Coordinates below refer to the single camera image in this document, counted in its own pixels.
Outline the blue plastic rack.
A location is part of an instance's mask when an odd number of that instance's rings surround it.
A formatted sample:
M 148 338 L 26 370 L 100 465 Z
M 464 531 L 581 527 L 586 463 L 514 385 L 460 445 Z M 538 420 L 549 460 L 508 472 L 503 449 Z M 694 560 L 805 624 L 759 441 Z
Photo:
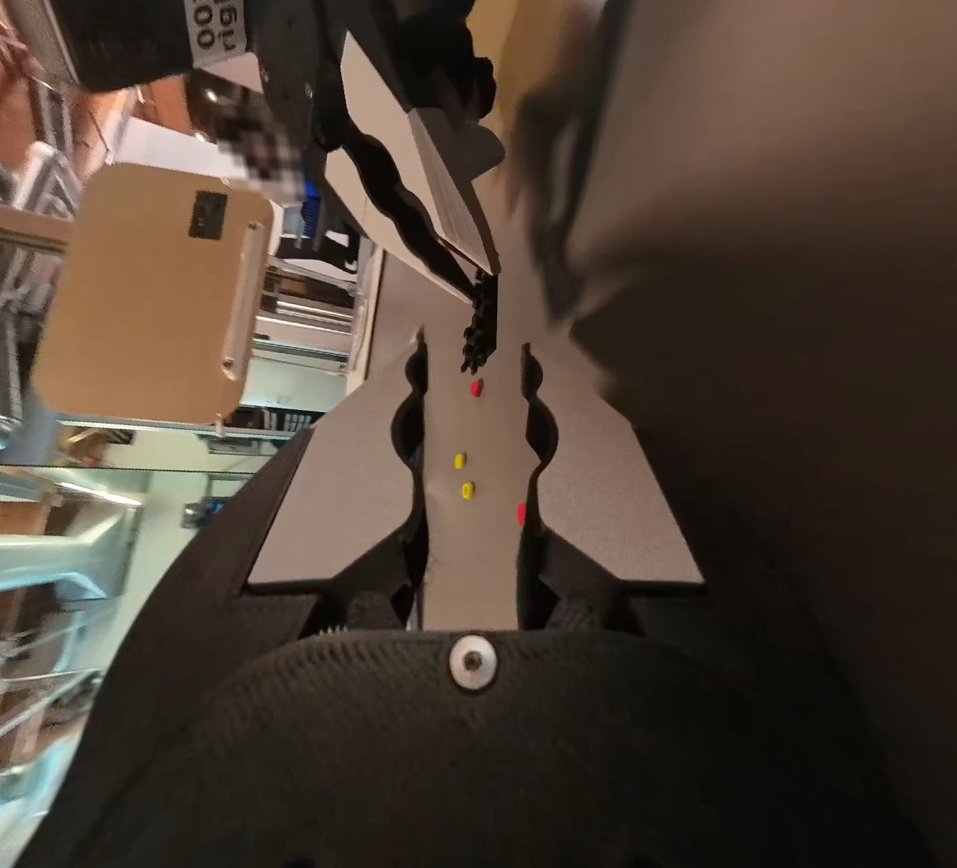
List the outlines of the blue plastic rack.
M 281 244 L 284 251 L 300 258 L 319 252 L 327 229 L 323 206 L 316 185 L 306 179 L 302 201 L 288 205 L 283 211 Z

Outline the light wooden table board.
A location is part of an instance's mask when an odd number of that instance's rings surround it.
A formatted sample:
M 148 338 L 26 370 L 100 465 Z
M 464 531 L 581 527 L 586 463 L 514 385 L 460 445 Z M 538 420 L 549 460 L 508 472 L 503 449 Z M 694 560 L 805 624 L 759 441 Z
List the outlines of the light wooden table board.
M 209 426 L 240 404 L 274 208 L 130 163 L 86 187 L 31 373 L 64 416 Z

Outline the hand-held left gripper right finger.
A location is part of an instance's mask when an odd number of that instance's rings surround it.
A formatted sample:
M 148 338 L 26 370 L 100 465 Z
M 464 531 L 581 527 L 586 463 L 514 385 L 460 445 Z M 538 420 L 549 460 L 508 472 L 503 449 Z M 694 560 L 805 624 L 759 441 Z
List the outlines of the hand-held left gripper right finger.
M 576 367 L 521 348 L 525 439 L 537 458 L 517 561 L 520 627 L 581 603 L 601 627 L 640 627 L 643 599 L 707 588 L 632 424 Z

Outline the black lego plate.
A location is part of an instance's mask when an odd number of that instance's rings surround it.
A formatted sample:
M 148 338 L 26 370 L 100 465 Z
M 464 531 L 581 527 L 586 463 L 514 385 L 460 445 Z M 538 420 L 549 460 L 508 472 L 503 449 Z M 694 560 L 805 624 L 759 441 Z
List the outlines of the black lego plate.
M 463 331 L 461 372 L 475 375 L 496 351 L 498 276 L 477 271 L 472 308 L 471 323 Z

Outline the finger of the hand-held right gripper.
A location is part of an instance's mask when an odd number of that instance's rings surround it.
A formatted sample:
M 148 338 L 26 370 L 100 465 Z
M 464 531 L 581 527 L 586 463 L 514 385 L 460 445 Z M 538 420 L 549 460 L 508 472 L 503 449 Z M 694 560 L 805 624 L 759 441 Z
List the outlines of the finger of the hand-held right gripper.
M 340 69 L 351 128 L 382 142 L 406 187 L 437 220 L 437 233 L 454 256 L 498 275 L 495 241 L 474 187 L 504 158 L 495 133 L 475 122 L 455 128 L 442 110 L 409 107 L 377 40 L 368 55 L 360 40 L 346 33 Z
M 341 145 L 325 157 L 322 181 L 373 244 L 447 293 L 474 300 L 474 280 L 440 239 L 437 220 L 406 187 L 382 142 L 346 129 Z

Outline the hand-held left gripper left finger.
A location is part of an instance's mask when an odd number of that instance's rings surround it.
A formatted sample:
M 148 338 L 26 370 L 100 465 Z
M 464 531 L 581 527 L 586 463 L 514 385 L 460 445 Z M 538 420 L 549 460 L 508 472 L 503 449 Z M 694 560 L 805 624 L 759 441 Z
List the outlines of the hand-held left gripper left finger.
M 316 593 L 327 623 L 376 593 L 400 623 L 421 595 L 428 349 L 422 330 L 308 433 L 247 577 L 253 593 Z

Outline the person's right hand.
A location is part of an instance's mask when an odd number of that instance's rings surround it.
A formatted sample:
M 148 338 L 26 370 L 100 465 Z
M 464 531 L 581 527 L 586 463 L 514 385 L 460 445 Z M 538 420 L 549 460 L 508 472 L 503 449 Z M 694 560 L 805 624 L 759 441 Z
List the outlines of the person's right hand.
M 479 122 L 493 109 L 493 63 L 476 55 L 463 23 L 416 14 L 395 26 L 389 46 L 414 107 L 442 110 L 455 128 Z

